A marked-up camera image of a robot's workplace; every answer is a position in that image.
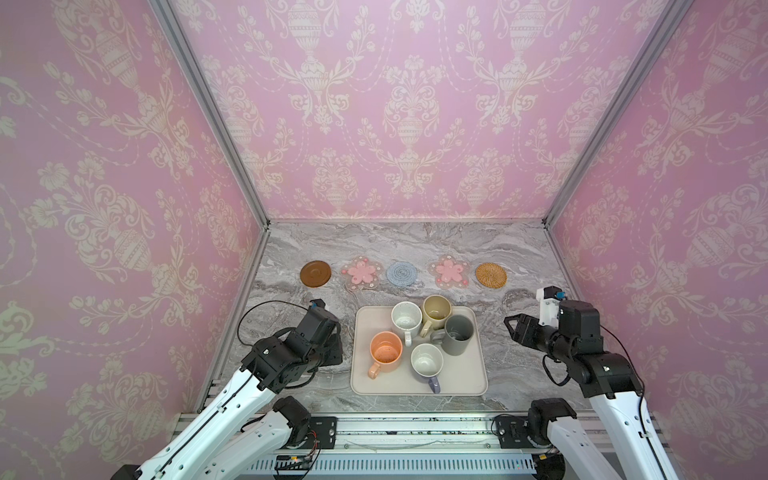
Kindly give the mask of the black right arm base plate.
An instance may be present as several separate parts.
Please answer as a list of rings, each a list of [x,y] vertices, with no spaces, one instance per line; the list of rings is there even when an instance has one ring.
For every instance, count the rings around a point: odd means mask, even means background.
[[[500,414],[492,419],[491,432],[496,436],[501,449],[537,448],[529,435],[526,417]]]

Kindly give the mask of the white ceramic mug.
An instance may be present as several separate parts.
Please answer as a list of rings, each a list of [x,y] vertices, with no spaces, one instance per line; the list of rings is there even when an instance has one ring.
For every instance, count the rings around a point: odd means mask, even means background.
[[[410,301],[396,304],[391,311],[391,330],[401,339],[405,347],[411,347],[422,325],[421,308]]]

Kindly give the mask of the brown wooden round coaster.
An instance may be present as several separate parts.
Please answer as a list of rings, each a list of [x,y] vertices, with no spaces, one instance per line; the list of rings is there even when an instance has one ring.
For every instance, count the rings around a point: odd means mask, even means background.
[[[300,281],[309,288],[319,288],[325,285],[332,276],[330,265],[321,260],[306,263],[299,273]]]

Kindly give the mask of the orange ceramic mug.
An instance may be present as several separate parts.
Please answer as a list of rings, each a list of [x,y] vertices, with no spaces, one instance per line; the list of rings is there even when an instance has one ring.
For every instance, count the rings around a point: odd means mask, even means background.
[[[367,375],[370,379],[377,379],[384,373],[393,372],[400,365],[403,343],[396,333],[382,331],[371,340],[369,352],[373,363]]]

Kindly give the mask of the woven rattan round coaster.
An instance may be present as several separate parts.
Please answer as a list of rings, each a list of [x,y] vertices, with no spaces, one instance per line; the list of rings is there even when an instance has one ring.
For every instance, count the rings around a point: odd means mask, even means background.
[[[490,289],[500,289],[507,283],[506,270],[497,263],[486,262],[477,266],[475,269],[477,281],[484,287]]]

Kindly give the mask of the blue round woven coaster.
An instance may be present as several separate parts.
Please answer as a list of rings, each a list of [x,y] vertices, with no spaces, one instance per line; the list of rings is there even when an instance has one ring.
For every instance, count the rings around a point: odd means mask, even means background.
[[[410,262],[398,261],[388,267],[386,277],[392,285],[407,288],[417,281],[418,270]]]

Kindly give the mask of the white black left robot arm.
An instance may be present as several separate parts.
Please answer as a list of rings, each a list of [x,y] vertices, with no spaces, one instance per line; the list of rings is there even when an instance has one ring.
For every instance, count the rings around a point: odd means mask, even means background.
[[[257,341],[212,404],[141,465],[123,465],[114,479],[234,479],[249,464],[285,446],[313,441],[309,411],[278,395],[309,370],[337,365],[340,334],[296,343]]]

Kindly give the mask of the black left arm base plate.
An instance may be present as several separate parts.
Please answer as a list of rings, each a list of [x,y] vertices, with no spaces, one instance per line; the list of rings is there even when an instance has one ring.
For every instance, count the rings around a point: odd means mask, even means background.
[[[336,416],[313,416],[301,426],[296,436],[286,444],[288,449],[333,449],[336,443],[338,418]]]

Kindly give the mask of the pink flower silicone coaster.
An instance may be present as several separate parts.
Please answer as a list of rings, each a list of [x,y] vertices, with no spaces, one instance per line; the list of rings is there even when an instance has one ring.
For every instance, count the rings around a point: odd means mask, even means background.
[[[366,256],[359,256],[343,265],[340,273],[350,292],[375,290],[380,284],[383,266]]]

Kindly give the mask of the grey ceramic mug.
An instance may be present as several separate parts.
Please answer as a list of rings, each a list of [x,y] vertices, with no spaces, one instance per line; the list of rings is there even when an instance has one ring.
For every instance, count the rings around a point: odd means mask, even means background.
[[[475,335],[473,321],[464,315],[453,315],[441,330],[430,335],[430,342],[450,356],[462,355]]]

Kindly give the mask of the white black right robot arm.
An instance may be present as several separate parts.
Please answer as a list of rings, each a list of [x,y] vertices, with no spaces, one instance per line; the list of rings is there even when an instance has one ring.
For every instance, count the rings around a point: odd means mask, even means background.
[[[600,419],[627,479],[679,477],[653,425],[645,387],[626,355],[604,348],[599,313],[587,305],[559,307],[557,325],[517,314],[504,319],[511,339],[566,367],[560,386],[574,381]],[[581,479],[620,475],[586,434],[575,409],[561,398],[535,400],[527,416],[531,441],[556,448]]]

